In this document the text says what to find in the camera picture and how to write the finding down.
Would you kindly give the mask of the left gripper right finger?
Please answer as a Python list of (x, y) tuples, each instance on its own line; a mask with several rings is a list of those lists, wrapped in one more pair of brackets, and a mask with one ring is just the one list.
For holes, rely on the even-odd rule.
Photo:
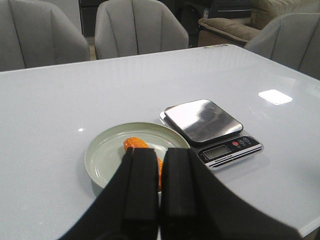
[(162, 168), (163, 240), (300, 240), (219, 181), (192, 149), (169, 148)]

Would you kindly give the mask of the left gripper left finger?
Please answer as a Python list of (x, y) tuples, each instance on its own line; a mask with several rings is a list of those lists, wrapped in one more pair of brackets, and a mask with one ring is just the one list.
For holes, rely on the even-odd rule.
[(129, 148), (116, 173), (63, 240), (155, 240), (158, 160), (152, 148)]

